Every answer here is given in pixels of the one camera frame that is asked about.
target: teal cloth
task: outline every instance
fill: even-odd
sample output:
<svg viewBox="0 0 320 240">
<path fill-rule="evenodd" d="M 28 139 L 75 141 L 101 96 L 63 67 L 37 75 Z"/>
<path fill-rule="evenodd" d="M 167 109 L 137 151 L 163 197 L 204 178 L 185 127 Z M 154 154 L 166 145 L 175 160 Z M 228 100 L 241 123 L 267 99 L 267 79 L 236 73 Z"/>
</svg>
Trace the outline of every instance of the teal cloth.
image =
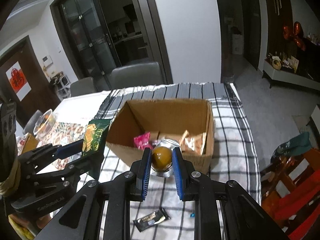
<svg viewBox="0 0 320 240">
<path fill-rule="evenodd" d="M 306 153 L 312 148 L 309 140 L 309 132 L 303 132 L 289 141 L 281 144 L 271 157 L 271 162 L 275 157 L 284 156 L 298 156 Z"/>
</svg>

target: silver foil wrapper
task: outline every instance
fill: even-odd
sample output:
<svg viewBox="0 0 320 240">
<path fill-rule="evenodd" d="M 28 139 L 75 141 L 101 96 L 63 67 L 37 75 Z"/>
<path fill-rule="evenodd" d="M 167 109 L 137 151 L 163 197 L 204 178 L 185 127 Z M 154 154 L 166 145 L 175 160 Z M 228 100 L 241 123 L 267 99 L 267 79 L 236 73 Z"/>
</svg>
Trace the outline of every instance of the silver foil wrapper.
<svg viewBox="0 0 320 240">
<path fill-rule="evenodd" d="M 179 143 L 176 141 L 176 140 L 172 140 L 172 139 L 164 139 L 162 140 L 158 145 L 157 147 L 159 146 L 163 146 L 163 147 L 167 147 L 169 149 L 171 149 L 173 151 L 173 149 L 175 147 L 179 147 Z M 169 168 L 169 170 L 163 172 L 163 171 L 155 171 L 153 170 L 152 166 L 151 166 L 151 171 L 150 171 L 150 174 L 153 175 L 153 176 L 158 176 L 158 177 L 162 177 L 162 178 L 168 178 L 170 177 L 171 175 L 173 175 L 173 167 L 171 165 L 171 167 Z"/>
</svg>

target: gray chair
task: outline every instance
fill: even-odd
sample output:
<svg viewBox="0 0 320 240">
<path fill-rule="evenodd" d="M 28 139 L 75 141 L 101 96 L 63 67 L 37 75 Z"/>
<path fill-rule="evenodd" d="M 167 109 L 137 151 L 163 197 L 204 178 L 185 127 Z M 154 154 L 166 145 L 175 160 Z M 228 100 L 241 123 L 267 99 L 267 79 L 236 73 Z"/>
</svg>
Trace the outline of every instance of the gray chair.
<svg viewBox="0 0 320 240">
<path fill-rule="evenodd" d="M 164 84 L 162 70 L 158 62 L 115 68 L 109 79 L 112 89 Z"/>
<path fill-rule="evenodd" d="M 71 97 L 77 97 L 92 93 L 97 93 L 98 90 L 93 82 L 93 77 L 80 79 L 70 85 Z"/>
<path fill-rule="evenodd" d="M 26 126 L 22 130 L 22 133 L 25 135 L 26 133 L 31 133 L 33 136 L 33 129 L 36 125 L 36 122 L 38 121 L 39 117 L 43 115 L 43 113 L 40 110 L 37 110 L 29 119 Z"/>
</svg>

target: pink snack package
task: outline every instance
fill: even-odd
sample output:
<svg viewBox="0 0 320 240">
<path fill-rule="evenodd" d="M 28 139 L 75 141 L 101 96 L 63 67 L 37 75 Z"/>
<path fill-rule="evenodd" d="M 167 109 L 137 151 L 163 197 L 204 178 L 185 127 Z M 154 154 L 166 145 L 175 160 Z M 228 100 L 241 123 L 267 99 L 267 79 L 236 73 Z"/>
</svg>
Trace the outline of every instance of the pink snack package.
<svg viewBox="0 0 320 240">
<path fill-rule="evenodd" d="M 147 147 L 153 150 L 153 146 L 149 143 L 149 140 L 150 140 L 150 132 L 147 132 L 145 134 L 142 134 L 133 138 L 133 142 L 135 146 L 140 150 L 144 150 Z"/>
</svg>

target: brown ball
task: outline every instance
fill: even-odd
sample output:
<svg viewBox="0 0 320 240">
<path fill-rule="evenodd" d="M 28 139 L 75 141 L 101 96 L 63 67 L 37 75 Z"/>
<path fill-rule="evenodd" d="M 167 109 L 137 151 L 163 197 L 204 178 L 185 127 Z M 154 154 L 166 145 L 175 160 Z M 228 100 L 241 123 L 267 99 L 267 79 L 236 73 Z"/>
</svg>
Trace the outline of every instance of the brown ball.
<svg viewBox="0 0 320 240">
<path fill-rule="evenodd" d="M 172 151 L 167 147 L 157 147 L 152 152 L 152 167 L 156 171 L 166 171 L 172 163 Z"/>
</svg>

